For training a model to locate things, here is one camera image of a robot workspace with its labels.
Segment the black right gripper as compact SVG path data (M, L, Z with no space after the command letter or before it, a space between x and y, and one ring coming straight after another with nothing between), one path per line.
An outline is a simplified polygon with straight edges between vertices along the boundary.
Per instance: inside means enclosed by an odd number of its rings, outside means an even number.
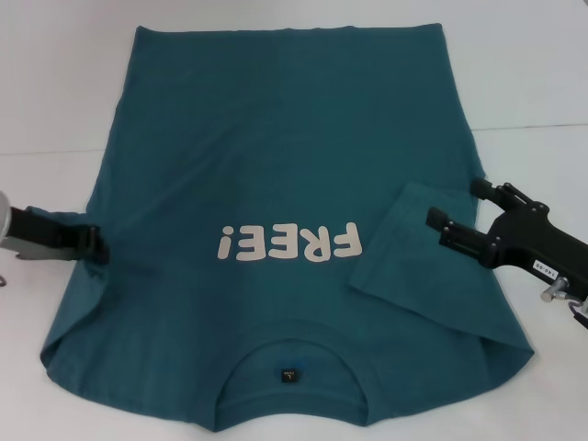
M482 266L516 266L552 285L563 277L572 297L587 295L587 244L556 228L548 211L514 187L495 187L483 178L470 183L470 194L489 200L504 211L482 233L453 221L441 209L431 207L426 225L440 233L439 243L474 258Z

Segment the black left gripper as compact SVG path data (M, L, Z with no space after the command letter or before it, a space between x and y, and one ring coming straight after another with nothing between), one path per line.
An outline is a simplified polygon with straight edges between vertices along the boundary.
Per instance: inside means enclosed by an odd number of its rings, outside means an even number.
M29 209L11 207L4 229L4 248L21 260L109 262L109 250L95 225L70 225Z

